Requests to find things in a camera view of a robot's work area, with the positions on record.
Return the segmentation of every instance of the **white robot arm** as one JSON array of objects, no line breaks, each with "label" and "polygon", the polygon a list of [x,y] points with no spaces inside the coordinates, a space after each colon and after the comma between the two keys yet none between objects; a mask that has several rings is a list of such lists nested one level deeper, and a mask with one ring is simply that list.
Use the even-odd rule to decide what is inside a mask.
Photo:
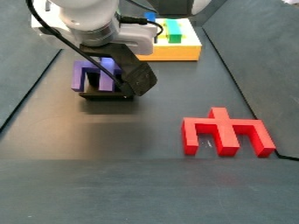
[{"label": "white robot arm", "polygon": [[[210,1],[147,0],[166,18],[186,18],[197,14]],[[74,49],[115,81],[125,97],[141,96],[151,89],[157,83],[154,71],[135,54],[153,53],[159,24],[145,18],[122,17],[119,0],[26,2],[32,13],[32,28],[42,37],[54,46],[65,48],[67,45]],[[122,79],[91,58],[107,55],[122,68]]]},{"label": "white robot arm", "polygon": [[[173,18],[195,15],[211,0],[149,0],[158,13]],[[43,20],[77,46],[103,46],[107,43],[125,43],[135,54],[151,54],[157,26],[123,24],[118,14],[119,0],[35,0],[35,9]],[[32,28],[53,46],[67,46],[43,29],[32,18]]]}]

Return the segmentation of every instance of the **toy block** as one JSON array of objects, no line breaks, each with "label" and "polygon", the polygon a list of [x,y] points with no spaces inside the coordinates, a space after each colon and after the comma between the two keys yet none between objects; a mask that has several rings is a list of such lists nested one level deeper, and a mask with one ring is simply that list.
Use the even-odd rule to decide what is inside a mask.
[{"label": "toy block", "polygon": [[199,60],[202,54],[202,42],[189,18],[175,20],[182,31],[182,43],[170,43],[167,39],[167,23],[165,18],[158,18],[155,22],[165,27],[163,34],[154,43],[154,53],[151,55],[137,55],[145,61],[161,60]]},{"label": "toy block", "polygon": [[154,13],[154,12],[151,12],[151,11],[146,12],[146,13],[145,13],[145,17],[146,17],[150,21],[155,22],[155,13]]},{"label": "toy block", "polygon": [[[115,73],[115,61],[110,58],[103,58],[101,61],[101,65],[114,74]],[[99,78],[99,91],[115,91],[115,82],[111,80],[109,75],[101,71],[101,78]]]},{"label": "toy block", "polygon": [[213,134],[218,154],[234,157],[239,150],[237,134],[247,135],[257,156],[267,158],[277,149],[267,128],[261,120],[231,119],[226,108],[211,108],[209,118],[183,118],[182,142],[186,155],[199,149],[198,134]]},{"label": "toy block", "polygon": [[170,44],[181,44],[183,42],[183,33],[177,19],[166,19],[166,37]]},{"label": "toy block", "polygon": [[[113,73],[121,74],[121,68],[111,58],[102,58],[101,65]],[[98,90],[99,91],[115,91],[115,82],[109,75],[90,62],[75,61],[73,69],[73,83],[71,89],[75,92],[85,92],[86,73],[94,73],[99,75]]]}]

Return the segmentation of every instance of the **table surface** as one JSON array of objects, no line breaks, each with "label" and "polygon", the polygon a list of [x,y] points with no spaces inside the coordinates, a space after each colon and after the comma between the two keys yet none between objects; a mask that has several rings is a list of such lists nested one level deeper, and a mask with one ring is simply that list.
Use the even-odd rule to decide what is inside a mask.
[{"label": "table surface", "polygon": [[183,155],[185,117],[211,107],[253,118],[201,27],[199,62],[155,62],[153,90],[134,101],[86,101],[62,52],[0,136],[4,223],[297,223],[299,166],[257,158],[246,136],[233,158],[211,135]]}]

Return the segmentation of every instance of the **black cable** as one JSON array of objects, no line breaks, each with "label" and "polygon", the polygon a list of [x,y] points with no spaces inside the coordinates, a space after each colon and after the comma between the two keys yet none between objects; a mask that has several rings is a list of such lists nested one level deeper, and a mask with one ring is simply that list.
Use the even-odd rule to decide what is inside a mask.
[{"label": "black cable", "polygon": [[37,9],[34,8],[34,0],[26,0],[26,3],[34,17],[37,18],[45,29],[47,29],[47,31],[50,31],[50,33],[109,75],[109,77],[114,80],[117,86],[121,88],[123,94],[127,97],[133,96],[133,88],[127,89],[129,85],[122,84],[114,74],[62,36],[61,32],[57,29],[49,26],[49,24],[42,19],[39,13],[37,12]]},{"label": "black cable", "polygon": [[161,28],[161,31],[157,33],[157,37],[159,35],[162,35],[162,33],[165,32],[165,28],[154,21],[147,20],[147,23],[151,24],[151,25],[155,25],[155,26],[158,26]]},{"label": "black cable", "polygon": [[142,9],[145,9],[145,10],[147,10],[147,11],[151,11],[151,12],[155,12],[155,13],[157,13],[157,10],[155,10],[155,9],[147,7],[146,5],[138,3],[137,1],[134,1],[134,0],[127,0],[127,1],[129,1],[133,5],[138,6],[139,8],[142,8]]},{"label": "black cable", "polygon": [[137,25],[155,25],[161,28],[161,31],[157,33],[157,37],[165,32],[165,28],[154,21],[147,20],[145,17],[123,17],[121,16],[121,23],[122,24],[137,24]]},{"label": "black cable", "polygon": [[299,161],[299,157],[289,157],[282,155],[278,150],[275,150],[275,155],[281,158],[281,159],[286,159],[286,160],[293,160],[293,161]]}]

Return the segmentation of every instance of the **red e-shaped block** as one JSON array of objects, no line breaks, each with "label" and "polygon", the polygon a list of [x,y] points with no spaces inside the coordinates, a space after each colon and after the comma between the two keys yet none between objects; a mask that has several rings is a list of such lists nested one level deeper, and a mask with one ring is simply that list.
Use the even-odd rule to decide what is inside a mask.
[{"label": "red e-shaped block", "polygon": [[269,157],[277,149],[263,122],[230,119],[226,108],[211,108],[209,118],[183,118],[182,140],[186,155],[197,154],[198,134],[214,135],[218,153],[223,157],[234,157],[239,150],[237,134],[249,136],[258,157]]}]

